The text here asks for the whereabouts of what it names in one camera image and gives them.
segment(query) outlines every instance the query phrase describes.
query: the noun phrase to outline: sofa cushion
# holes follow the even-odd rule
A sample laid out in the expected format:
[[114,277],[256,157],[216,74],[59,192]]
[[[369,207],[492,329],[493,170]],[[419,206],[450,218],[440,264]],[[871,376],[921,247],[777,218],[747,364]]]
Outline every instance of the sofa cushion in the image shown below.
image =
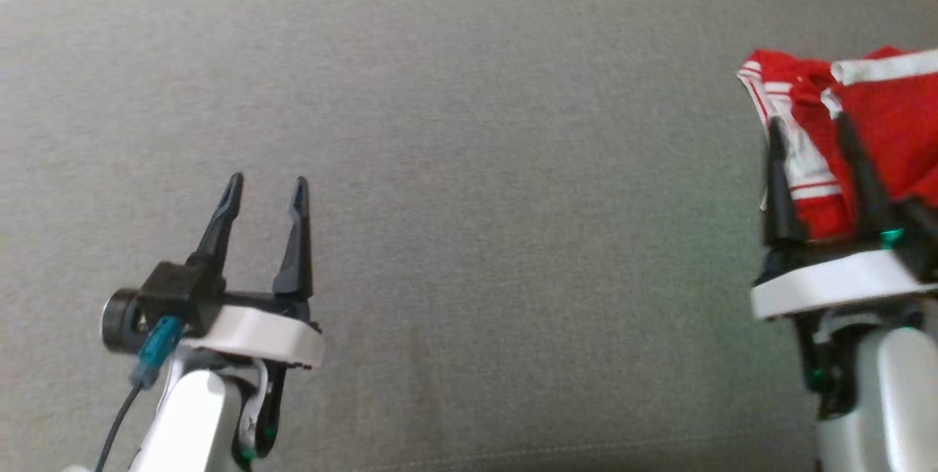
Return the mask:
[[328,339],[258,470],[808,470],[793,334],[748,305],[764,136],[734,71],[934,47],[936,7],[4,4],[7,467],[94,462],[133,364],[101,305],[244,171],[229,286],[269,287],[306,175]]

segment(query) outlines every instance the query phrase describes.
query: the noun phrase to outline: red and white fabric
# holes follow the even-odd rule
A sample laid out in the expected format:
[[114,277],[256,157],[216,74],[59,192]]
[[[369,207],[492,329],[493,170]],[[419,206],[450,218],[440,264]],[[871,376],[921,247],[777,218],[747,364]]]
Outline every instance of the red and white fabric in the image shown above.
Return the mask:
[[825,62],[755,51],[737,72],[763,127],[780,118],[785,171],[812,238],[853,231],[853,178],[833,117],[847,111],[894,199],[938,206],[938,49],[881,48],[862,60]]

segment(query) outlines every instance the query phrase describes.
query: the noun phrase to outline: stitched seam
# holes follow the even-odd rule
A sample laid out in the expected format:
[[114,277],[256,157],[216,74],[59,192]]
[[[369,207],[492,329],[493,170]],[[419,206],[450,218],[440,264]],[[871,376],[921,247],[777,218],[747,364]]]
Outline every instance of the stitched seam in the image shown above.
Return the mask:
[[769,435],[770,433],[777,432],[790,432],[792,429],[803,429],[807,426],[794,425],[793,427],[788,428],[777,428],[777,429],[761,429],[757,432],[735,432],[735,433],[720,433],[720,435],[705,435],[699,436],[699,438],[657,438],[657,439],[643,439],[640,441],[621,441],[618,443],[597,443],[592,445],[570,445],[570,446],[549,446],[546,449],[526,449],[525,451],[500,451],[500,452],[487,452],[479,454],[467,454],[452,458],[445,459],[431,459],[431,460],[422,460],[422,461],[411,461],[411,462],[398,462],[393,463],[393,465],[370,465],[363,466],[362,468],[355,468],[354,472],[381,472],[384,470],[395,470],[395,469],[405,469],[405,468],[429,468],[434,466],[433,470],[450,470],[455,468],[455,466],[462,465],[466,462],[472,461],[495,461],[495,460],[509,460],[517,458],[529,458],[532,456],[537,456],[538,460],[546,459],[548,455],[557,455],[557,454],[572,454],[578,452],[590,452],[590,455],[597,456],[608,453],[616,452],[616,449],[629,449],[634,448],[634,446],[656,446],[662,443],[677,443],[677,442],[704,442],[704,441],[714,441],[719,439],[754,439],[760,435]]

